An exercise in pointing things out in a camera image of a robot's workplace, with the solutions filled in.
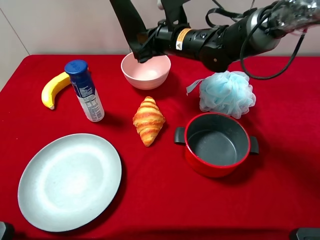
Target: table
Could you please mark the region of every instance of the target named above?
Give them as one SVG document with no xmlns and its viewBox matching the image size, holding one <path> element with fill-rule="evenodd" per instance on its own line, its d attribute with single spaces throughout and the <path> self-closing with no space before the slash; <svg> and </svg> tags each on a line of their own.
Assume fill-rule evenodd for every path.
<svg viewBox="0 0 320 240">
<path fill-rule="evenodd" d="M 280 77 L 251 79 L 256 105 L 240 119 L 256 136 L 260 155 L 250 156 L 221 179 L 194 172 L 173 141 L 176 127 L 199 110 L 198 88 L 186 87 L 212 73 L 200 62 L 170 56 L 172 67 L 159 88 L 133 88 L 122 74 L 123 55 L 31 55 L 0 92 L 0 221 L 17 239 L 288 239 L 298 227 L 320 227 L 320 57 L 297 57 Z M 99 123 L 87 120 L 71 86 L 56 109 L 41 102 L 45 84 L 68 61 L 88 62 L 105 109 Z M 246 60 L 254 74 L 279 71 L 288 57 Z M 238 62 L 230 71 L 241 71 Z M 146 148 L 132 124 L 141 101 L 153 97 L 166 124 Z M 91 223 L 64 233 L 30 225 L 17 201 L 21 174 L 45 145 L 65 135 L 90 133 L 118 150 L 123 176 L 110 206 Z"/>
</svg>

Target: white wall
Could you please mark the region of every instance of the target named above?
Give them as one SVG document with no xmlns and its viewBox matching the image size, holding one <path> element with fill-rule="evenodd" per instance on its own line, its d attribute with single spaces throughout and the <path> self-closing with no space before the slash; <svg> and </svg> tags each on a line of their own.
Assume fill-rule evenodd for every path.
<svg viewBox="0 0 320 240">
<path fill-rule="evenodd" d="M 244 12 L 252 0 L 219 0 L 229 11 Z M 274 0 L 256 0 L 256 7 L 263 7 Z M 164 12 L 157 8 L 157 0 L 132 0 L 147 28 L 155 27 L 164 18 Z M 211 0 L 191 0 L 184 5 L 191 27 L 207 28 L 205 15 L 214 8 Z M 109 54 L 128 53 L 129 47 L 122 33 L 116 15 L 109 0 L 0 0 L 0 8 L 11 23 L 30 54 L 75 53 L 75 54 Z M 211 20 L 217 24 L 232 22 L 219 15 Z M 10 25 L 0 16 L 0 69 L 7 65 L 16 68 L 26 52 L 14 37 Z M 320 30 L 309 30 L 300 54 L 316 55 L 320 53 L 317 44 Z M 289 55 L 292 53 L 298 37 L 286 36 L 280 45 L 269 55 Z M 19 61 L 4 61 L 11 50 L 6 44 L 17 44 Z M 7 78 L 0 71 L 1 78 Z"/>
</svg>

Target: blue spray can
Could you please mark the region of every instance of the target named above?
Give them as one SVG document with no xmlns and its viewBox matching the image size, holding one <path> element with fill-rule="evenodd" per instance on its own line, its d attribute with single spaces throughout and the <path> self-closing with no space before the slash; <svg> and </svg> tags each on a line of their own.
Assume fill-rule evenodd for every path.
<svg viewBox="0 0 320 240">
<path fill-rule="evenodd" d="M 105 111 L 88 70 L 88 64 L 83 60 L 73 60 L 65 65 L 64 71 L 70 76 L 86 117 L 92 122 L 103 119 Z"/>
</svg>

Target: blue cap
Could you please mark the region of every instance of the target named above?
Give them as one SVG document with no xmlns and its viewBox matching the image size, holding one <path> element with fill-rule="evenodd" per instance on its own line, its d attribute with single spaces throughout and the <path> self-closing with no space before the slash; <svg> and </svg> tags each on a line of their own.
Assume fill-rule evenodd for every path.
<svg viewBox="0 0 320 240">
<path fill-rule="evenodd" d="M 83 60 L 70 61 L 64 67 L 64 71 L 71 76 L 82 74 L 87 70 L 88 70 L 88 63 L 86 63 Z"/>
</svg>

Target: yellow banana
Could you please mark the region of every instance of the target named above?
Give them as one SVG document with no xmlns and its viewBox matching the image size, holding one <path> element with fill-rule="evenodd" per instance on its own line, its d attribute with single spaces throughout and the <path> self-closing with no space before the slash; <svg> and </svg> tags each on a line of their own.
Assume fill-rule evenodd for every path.
<svg viewBox="0 0 320 240">
<path fill-rule="evenodd" d="M 66 72 L 52 78 L 41 93 L 42 103 L 49 109 L 55 109 L 55 97 L 62 89 L 70 84 L 70 77 Z"/>
</svg>

